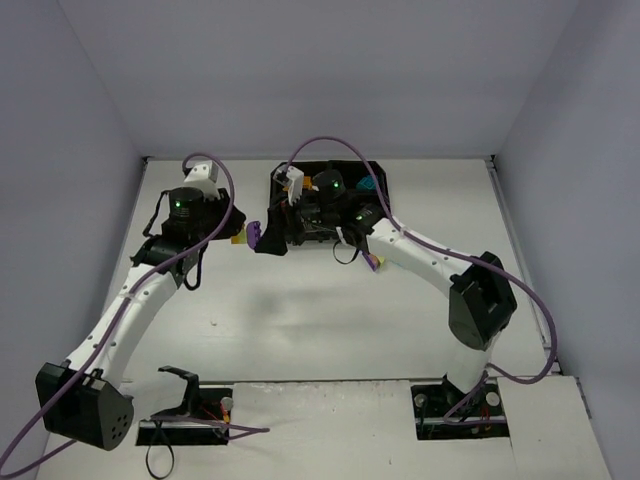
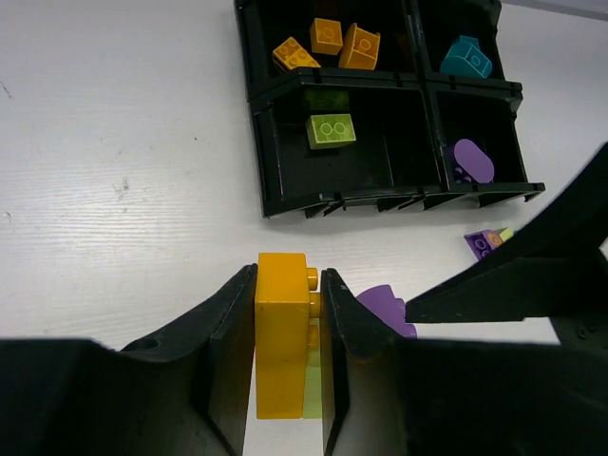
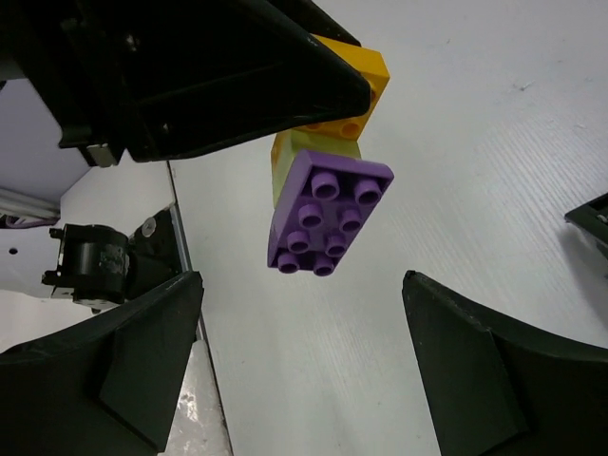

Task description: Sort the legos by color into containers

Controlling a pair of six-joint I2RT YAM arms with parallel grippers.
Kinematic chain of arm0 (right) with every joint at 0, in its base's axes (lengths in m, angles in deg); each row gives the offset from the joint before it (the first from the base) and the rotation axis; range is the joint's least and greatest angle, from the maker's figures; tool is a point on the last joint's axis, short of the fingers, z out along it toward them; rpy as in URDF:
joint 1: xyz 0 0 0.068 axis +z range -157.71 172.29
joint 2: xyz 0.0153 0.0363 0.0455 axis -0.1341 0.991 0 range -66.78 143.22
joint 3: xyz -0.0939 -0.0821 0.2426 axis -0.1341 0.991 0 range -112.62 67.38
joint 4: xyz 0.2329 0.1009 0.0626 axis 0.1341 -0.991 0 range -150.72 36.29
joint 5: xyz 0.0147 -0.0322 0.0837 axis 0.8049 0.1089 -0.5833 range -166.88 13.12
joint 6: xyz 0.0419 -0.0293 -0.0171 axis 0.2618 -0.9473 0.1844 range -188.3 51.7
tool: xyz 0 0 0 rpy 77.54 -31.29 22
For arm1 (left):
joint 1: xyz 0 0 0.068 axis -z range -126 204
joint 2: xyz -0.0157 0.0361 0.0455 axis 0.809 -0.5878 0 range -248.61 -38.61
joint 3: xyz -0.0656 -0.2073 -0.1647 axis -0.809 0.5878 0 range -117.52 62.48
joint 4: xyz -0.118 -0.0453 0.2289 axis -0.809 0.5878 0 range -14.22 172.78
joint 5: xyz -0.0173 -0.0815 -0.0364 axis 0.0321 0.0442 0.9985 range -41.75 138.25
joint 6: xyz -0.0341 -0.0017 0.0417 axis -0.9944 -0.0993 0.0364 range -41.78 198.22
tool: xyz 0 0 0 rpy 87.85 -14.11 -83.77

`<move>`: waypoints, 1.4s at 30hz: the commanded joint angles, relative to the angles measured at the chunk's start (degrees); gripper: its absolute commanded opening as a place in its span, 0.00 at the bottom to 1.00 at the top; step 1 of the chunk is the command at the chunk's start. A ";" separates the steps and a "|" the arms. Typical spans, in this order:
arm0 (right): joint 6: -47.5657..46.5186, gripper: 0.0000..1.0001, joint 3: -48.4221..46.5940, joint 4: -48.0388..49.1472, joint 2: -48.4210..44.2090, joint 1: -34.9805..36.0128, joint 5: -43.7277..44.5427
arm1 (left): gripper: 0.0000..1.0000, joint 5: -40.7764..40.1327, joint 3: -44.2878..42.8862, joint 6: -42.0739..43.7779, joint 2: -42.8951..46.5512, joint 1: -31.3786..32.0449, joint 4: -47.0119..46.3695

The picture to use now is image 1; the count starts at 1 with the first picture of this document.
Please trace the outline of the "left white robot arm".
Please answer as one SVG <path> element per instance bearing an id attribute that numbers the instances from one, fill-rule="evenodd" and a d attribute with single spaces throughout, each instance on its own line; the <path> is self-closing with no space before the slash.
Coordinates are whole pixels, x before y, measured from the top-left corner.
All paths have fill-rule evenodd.
<path id="1" fill-rule="evenodd" d="M 237 235 L 246 219 L 224 188 L 165 190 L 169 213 L 158 234 L 145 228 L 121 290 L 84 340 L 60 364 L 38 372 L 45 429 L 102 450 L 115 449 L 148 412 L 123 385 L 129 360 L 147 328 L 196 268 L 212 240 Z"/>

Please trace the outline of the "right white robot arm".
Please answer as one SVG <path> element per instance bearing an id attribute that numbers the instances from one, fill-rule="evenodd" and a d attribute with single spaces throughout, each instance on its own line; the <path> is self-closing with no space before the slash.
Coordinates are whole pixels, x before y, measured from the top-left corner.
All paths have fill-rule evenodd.
<path id="1" fill-rule="evenodd" d="M 384 258 L 425 280 L 447 299 L 456 340 L 443 382 L 459 395 L 471 392 L 517 309 L 509 281 L 499 273 L 501 260 L 490 252 L 463 260 L 389 218 L 381 204 L 351 193 L 335 169 L 318 173 L 309 188 L 294 166 L 278 167 L 272 178 L 281 190 L 270 201 L 266 230 L 254 236 L 254 251 L 283 256 L 317 234 L 334 234 L 357 254 Z"/>

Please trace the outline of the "purple studded lego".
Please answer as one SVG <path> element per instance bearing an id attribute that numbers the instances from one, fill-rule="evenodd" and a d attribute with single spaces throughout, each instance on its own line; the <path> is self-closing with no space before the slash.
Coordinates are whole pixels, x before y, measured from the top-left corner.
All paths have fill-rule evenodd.
<path id="1" fill-rule="evenodd" d="M 246 225 L 245 231 L 247 245 L 254 250 L 262 236 L 261 223 L 259 221 L 251 221 Z"/>

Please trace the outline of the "purple and lime lego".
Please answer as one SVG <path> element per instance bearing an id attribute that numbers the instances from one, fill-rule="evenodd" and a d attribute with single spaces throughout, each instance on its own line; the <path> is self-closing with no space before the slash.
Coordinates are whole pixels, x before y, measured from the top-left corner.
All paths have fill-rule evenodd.
<path id="1" fill-rule="evenodd" d="M 385 262 L 385 258 L 381 257 L 381 256 L 377 256 L 371 253 L 362 253 L 362 256 L 366 262 L 366 264 L 369 266 L 369 268 L 373 271 L 373 272 L 378 272 L 384 262 Z"/>

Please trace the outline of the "orange long lego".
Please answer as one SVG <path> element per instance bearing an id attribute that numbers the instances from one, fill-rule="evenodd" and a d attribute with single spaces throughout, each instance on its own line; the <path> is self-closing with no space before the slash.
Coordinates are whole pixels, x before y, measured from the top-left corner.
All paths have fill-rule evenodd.
<path id="1" fill-rule="evenodd" d="M 247 233 L 246 226 L 243 225 L 241 230 L 230 239 L 232 245 L 246 245 L 247 244 Z"/>

